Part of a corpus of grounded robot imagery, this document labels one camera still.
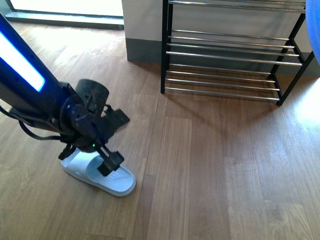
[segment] white wall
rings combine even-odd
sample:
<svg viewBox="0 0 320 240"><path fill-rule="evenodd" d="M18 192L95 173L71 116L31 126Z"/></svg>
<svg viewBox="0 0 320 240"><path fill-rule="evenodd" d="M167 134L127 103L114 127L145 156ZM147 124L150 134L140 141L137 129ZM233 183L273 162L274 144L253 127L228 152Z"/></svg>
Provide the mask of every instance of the white wall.
<svg viewBox="0 0 320 240"><path fill-rule="evenodd" d="M161 0L122 0L122 5L126 38L161 41ZM173 28L287 38L298 17L297 13L175 5ZM311 51L305 23L296 41L302 52Z"/></svg>

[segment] chrome rod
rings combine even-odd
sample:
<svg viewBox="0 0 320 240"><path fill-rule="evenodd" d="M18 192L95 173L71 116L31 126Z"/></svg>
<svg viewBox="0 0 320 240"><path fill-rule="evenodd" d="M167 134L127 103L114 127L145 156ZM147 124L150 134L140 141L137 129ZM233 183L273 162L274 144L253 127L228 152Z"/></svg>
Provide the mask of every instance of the chrome rod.
<svg viewBox="0 0 320 240"><path fill-rule="evenodd" d="M203 73L193 73L193 72L184 72L184 71L166 71L168 74L181 74L181 75L189 75L189 76L201 76L201 77L211 77L211 78L220 78L220 79L233 79L233 80L245 80L257 83L275 83L273 80L258 80L237 76L224 76L224 75L214 75L214 74L203 74Z"/></svg>
<svg viewBox="0 0 320 240"><path fill-rule="evenodd" d="M271 55L271 56L283 56L283 57L299 57L300 56L299 54L255 51L255 50L248 50L248 49L227 48L227 47L220 47L220 46L201 46L201 45L190 45L190 44L181 44L181 43L167 43L166 45L171 47L178 47L178 48L208 49L208 50L251 53L251 54L261 54L261 55Z"/></svg>
<svg viewBox="0 0 320 240"><path fill-rule="evenodd" d="M268 37L268 36L251 36L251 35L240 35L240 34L225 34L225 33L214 33L205 31L189 31L172 29L175 33L189 33L189 34L204 34L204 35L214 35L214 36L225 36L225 37L235 37L235 38L247 38L247 39L266 39L266 40L279 40L279 41L289 41L289 38L279 38L279 37Z"/></svg>
<svg viewBox="0 0 320 240"><path fill-rule="evenodd" d="M242 95L242 94L234 94L234 93L225 93L225 92L216 92L216 91L202 91L202 90L192 90L192 89L183 89L183 88L174 88L174 87L165 87L164 89L190 92L190 93L198 93L198 94L212 94L212 95L229 96L229 97L260 99L260 100L272 100L272 101L279 101L280 100L279 98L273 98L273 97L251 96L251 95Z"/></svg>
<svg viewBox="0 0 320 240"><path fill-rule="evenodd" d="M260 63L260 64L289 65L289 66L297 66L297 67L302 66L302 63L294 63L294 62L270 61L270 60L259 60L259 59L249 59L249 58L241 58L241 57L217 56L217 55L204 55L204 54L194 54L194 53L175 52L175 51L167 51L166 54L177 55L177 56L209 58L209 59L242 61L242 62L250 62L250 63Z"/></svg>
<svg viewBox="0 0 320 240"><path fill-rule="evenodd" d="M289 6L302 6L306 5L305 2L295 2L295 1L272 1L272 0L212 0L218 2L234 2L234 3L244 3L244 4L270 4L270 5L289 5Z"/></svg>
<svg viewBox="0 0 320 240"><path fill-rule="evenodd" d="M262 44L262 43L243 42L243 41L227 41L227 40L222 41L222 40L211 40L211 39L185 37L185 36L169 36L169 38L179 39L179 40L201 41L201 42L220 43L220 44L237 44L237 45L248 45L248 46L257 46L257 47L280 48L280 49L295 48L295 46L286 46L286 45Z"/></svg>
<svg viewBox="0 0 320 240"><path fill-rule="evenodd" d="M204 84L204 85L222 86L222 87L229 87L229 88L244 88L244 89L256 89L256 90L266 90L266 91L280 91L280 89L278 89L278 88L226 84L226 83L209 82L209 81L192 81L192 80L182 80L182 79L174 79L174 78L166 78L165 80L168 82L175 82L175 83Z"/></svg>
<svg viewBox="0 0 320 240"><path fill-rule="evenodd" d="M240 72L240 73L246 73L246 74L262 74L262 75L270 75L271 74L271 72L247 71L247 70L238 70L238 69L230 69L230 68L194 66L194 65L175 64L175 63L170 63L169 65L173 66L173 67L184 67L184 68L195 68L195 69L210 69L210 70L227 71L227 72Z"/></svg>
<svg viewBox="0 0 320 240"><path fill-rule="evenodd" d="M245 5L219 5L210 4L204 2L191 2L191 1L169 1L169 4L175 5L192 5L201 7L213 7L213 8L223 8L223 9L242 9L242 10L257 10L257 11L268 11L268 12L284 12L284 13L296 13L305 14L304 9L290 9L290 8L280 8L280 7L261 7L261 6L245 6Z"/></svg>

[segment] blue object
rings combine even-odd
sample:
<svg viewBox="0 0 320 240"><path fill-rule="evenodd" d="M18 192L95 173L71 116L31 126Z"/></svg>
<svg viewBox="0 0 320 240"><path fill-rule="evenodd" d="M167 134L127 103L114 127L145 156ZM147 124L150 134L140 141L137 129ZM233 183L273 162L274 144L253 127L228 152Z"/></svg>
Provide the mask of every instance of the blue object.
<svg viewBox="0 0 320 240"><path fill-rule="evenodd" d="M320 64L320 1L306 0L306 28L314 55Z"/></svg>
<svg viewBox="0 0 320 240"><path fill-rule="evenodd" d="M0 32L0 58L9 64L35 90L41 91L44 77L31 65L16 47Z"/></svg>

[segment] robotic arm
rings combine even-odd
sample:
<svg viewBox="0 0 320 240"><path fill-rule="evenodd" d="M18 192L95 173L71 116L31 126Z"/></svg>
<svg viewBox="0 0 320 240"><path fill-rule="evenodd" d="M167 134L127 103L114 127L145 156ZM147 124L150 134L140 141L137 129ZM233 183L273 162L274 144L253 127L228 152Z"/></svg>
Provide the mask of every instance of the robotic arm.
<svg viewBox="0 0 320 240"><path fill-rule="evenodd" d="M104 160L98 167L103 176L118 169L124 161L106 143L119 127L130 121L120 109L114 111L106 105L108 95L106 87L92 80L80 80L75 89L59 82L0 14L0 98L12 106L10 112L2 107L0 111L18 120L31 137L66 143L59 156L61 160L76 148L87 153L97 151ZM60 136L39 137L26 125Z"/></svg>

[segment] wall baseboard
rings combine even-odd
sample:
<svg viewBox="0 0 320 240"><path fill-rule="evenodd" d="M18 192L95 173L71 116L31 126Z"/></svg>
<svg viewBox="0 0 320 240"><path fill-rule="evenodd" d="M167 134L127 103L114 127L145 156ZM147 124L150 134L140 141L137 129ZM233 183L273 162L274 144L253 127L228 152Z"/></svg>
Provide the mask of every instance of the wall baseboard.
<svg viewBox="0 0 320 240"><path fill-rule="evenodd" d="M146 63L161 63L161 41L143 40L143 39L133 39L126 38L126 49L127 49L127 59L130 62L146 62ZM198 54L209 54L212 51L206 50L203 52L197 52L188 50L189 53ZM230 57L238 58L248 58L254 59L257 55L253 56L251 53L238 53L238 52L227 52L219 51L219 55L228 55ZM277 57L274 56L264 56L261 58L263 60L275 61ZM289 59L291 62L298 63L297 58ZM200 57L181 57L181 56L171 56L171 63L181 63L186 65L204 66L204 67L216 67L216 68L228 68L237 70L250 70L258 72L269 72L273 65L271 64L261 64L261 63L251 63L242 61L224 61L219 59L206 59ZM296 74L299 68L294 66L280 66L279 74ZM305 76L315 76L320 77L320 66L314 58L309 67L304 72Z"/></svg>
<svg viewBox="0 0 320 240"><path fill-rule="evenodd" d="M66 14L10 12L9 21L55 26L124 30L124 20L115 17L76 16Z"/></svg>

